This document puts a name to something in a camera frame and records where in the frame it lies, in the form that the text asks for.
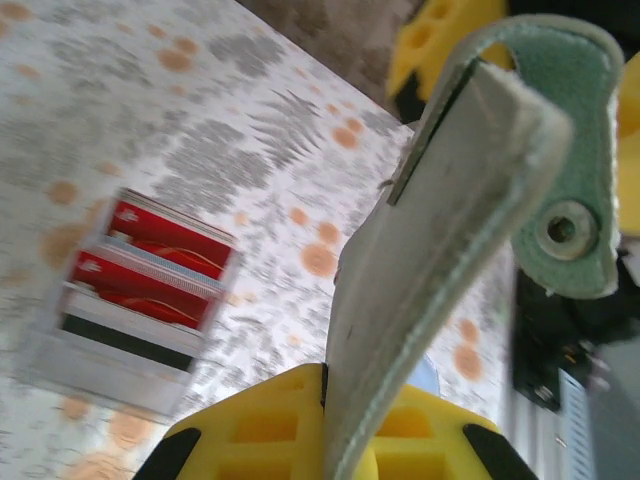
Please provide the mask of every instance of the gray leaf pattern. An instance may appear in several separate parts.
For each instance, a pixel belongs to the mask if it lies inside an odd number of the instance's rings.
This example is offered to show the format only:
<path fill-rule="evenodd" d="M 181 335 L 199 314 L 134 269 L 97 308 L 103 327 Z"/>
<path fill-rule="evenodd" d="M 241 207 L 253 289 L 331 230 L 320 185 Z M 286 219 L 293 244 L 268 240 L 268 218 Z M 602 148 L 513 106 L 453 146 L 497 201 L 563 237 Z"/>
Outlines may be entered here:
<path fill-rule="evenodd" d="M 267 74 L 273 64 L 281 62 L 284 48 L 267 36 L 232 35 L 213 40 L 209 51 L 220 61 L 232 60 L 238 72 L 250 78 Z"/>
<path fill-rule="evenodd" d="M 58 4 L 53 9 L 39 15 L 40 20 L 62 26 L 70 26 L 75 22 L 92 24 L 113 21 L 126 11 L 124 4 L 111 0 L 73 0 L 67 4 Z"/>
<path fill-rule="evenodd" d="M 86 86 L 87 82 L 99 86 L 95 90 L 106 89 L 103 79 L 110 76 L 142 87 L 151 86 L 138 57 L 109 38 L 53 40 L 49 42 L 49 48 L 62 62 L 63 74 L 76 89 Z"/>
<path fill-rule="evenodd" d="M 220 9 L 215 2 L 204 0 L 183 0 L 173 13 L 197 27 L 204 27 L 220 18 Z"/>
<path fill-rule="evenodd" d="M 269 113 L 255 115 L 253 128 L 265 145 L 265 156 L 276 168 L 282 168 L 304 158 L 311 148 L 318 148 L 315 121 L 319 117 L 313 103 L 294 93 L 276 92 L 275 101 L 265 103 Z"/>
<path fill-rule="evenodd" d="M 127 185 L 236 236 L 238 280 L 208 332 L 181 418 L 324 360 L 332 262 L 411 132 L 233 0 L 22 3 L 14 13 L 23 21 L 3 18 L 0 52 L 0 477 L 67 478 L 85 455 L 110 452 L 113 412 L 92 398 L 85 417 L 67 418 L 69 399 L 30 383 L 33 357 L 13 369 L 18 352 L 51 355 L 50 344 L 21 335 L 59 275 L 44 262 L 48 234 L 90 226 L 101 202 Z M 333 21 L 318 16 L 325 6 L 303 3 L 298 26 L 325 31 Z M 180 37 L 200 46 L 187 60 Z M 183 71 L 163 64 L 161 50 L 186 62 Z M 336 143 L 337 128 L 352 129 L 352 148 Z M 59 184 L 70 194 L 52 202 Z M 444 395 L 494 419 L 504 366 L 491 353 L 504 351 L 511 287 L 508 253 L 496 262 L 429 352 Z M 480 330 L 481 380 L 460 375 L 452 355 L 458 322 L 469 318 Z M 148 442 L 120 452 L 124 472 L 165 429 L 154 425 Z"/>
<path fill-rule="evenodd" d="M 216 120 L 185 132 L 165 166 L 173 172 L 154 186 L 162 202 L 197 214 L 228 210 L 238 187 L 264 188 L 271 167 L 255 152 L 236 145 L 245 134 Z"/>

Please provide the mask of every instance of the cardboard box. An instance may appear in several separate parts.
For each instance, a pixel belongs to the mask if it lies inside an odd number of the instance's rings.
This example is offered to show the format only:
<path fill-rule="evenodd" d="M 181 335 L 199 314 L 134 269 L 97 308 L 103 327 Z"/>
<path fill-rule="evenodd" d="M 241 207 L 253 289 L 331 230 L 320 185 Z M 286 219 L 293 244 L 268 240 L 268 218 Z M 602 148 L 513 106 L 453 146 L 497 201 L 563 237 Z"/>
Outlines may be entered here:
<path fill-rule="evenodd" d="M 238 260 L 231 235 L 122 190 L 52 287 L 23 373 L 171 415 Z"/>

